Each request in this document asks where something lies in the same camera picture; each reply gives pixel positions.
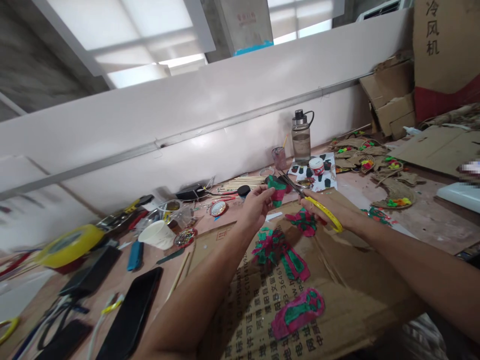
scissors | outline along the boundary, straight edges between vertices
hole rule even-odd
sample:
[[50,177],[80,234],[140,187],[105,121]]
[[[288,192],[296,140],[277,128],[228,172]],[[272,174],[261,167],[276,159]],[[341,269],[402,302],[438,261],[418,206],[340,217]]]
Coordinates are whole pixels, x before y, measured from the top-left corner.
[[332,212],[330,210],[328,210],[325,206],[323,206],[321,203],[319,203],[317,200],[313,199],[312,197],[310,196],[305,196],[303,190],[297,186],[296,184],[294,184],[294,182],[287,176],[287,174],[285,174],[282,170],[280,170],[280,172],[284,175],[283,178],[285,179],[285,181],[287,183],[289,183],[291,185],[291,187],[305,200],[308,200],[309,202],[311,202],[313,205],[315,205],[317,208],[319,208],[325,215],[328,216],[328,218],[332,221],[332,223],[335,225],[335,226],[332,226],[333,227],[333,230],[335,230],[337,233],[341,233],[343,230],[344,230],[344,227],[342,226],[342,224],[340,223],[340,221],[332,214]]

yellow scissors handle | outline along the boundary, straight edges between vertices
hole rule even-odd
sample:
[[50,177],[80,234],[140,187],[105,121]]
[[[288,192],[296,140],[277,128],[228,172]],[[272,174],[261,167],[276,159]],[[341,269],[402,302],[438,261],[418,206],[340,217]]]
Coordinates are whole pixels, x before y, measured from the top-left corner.
[[13,319],[0,322],[0,328],[10,325],[10,327],[7,329],[5,334],[2,337],[0,337],[0,345],[3,344],[10,337],[10,335],[12,335],[12,333],[17,328],[19,322],[20,322],[19,317],[14,317]]
[[308,200],[309,202],[311,202],[313,205],[315,205],[317,208],[319,208],[321,211],[323,211],[325,213],[325,215],[327,215],[329,217],[329,219],[335,225],[335,226],[332,226],[333,230],[335,230],[337,233],[341,233],[344,230],[344,227],[342,226],[340,221],[325,206],[323,206],[321,203],[319,203],[317,200],[314,200],[310,196],[306,196],[305,199]]

window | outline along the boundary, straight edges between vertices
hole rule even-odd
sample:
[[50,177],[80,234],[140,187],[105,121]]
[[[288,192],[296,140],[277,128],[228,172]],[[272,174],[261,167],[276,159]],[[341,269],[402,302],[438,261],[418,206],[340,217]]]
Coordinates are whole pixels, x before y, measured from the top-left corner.
[[268,0],[275,45],[332,28],[344,13],[345,0]]
[[200,1],[33,1],[90,72],[116,87],[197,69],[215,50]]

smartphone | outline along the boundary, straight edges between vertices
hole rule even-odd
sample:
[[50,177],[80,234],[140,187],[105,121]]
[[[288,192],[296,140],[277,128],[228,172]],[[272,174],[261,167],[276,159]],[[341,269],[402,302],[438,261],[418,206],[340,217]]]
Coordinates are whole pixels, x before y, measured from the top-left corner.
[[74,319],[51,341],[35,360],[66,360],[92,331],[92,326]]
[[163,269],[156,267],[133,280],[96,360],[126,360],[142,337]]

yellow tape roll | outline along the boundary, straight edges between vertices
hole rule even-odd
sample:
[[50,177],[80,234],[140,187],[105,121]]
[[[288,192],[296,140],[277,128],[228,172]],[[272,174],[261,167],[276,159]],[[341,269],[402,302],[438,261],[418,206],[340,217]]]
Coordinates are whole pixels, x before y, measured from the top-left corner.
[[88,224],[70,231],[48,244],[35,258],[47,268],[57,269],[85,255],[99,243],[105,232]]

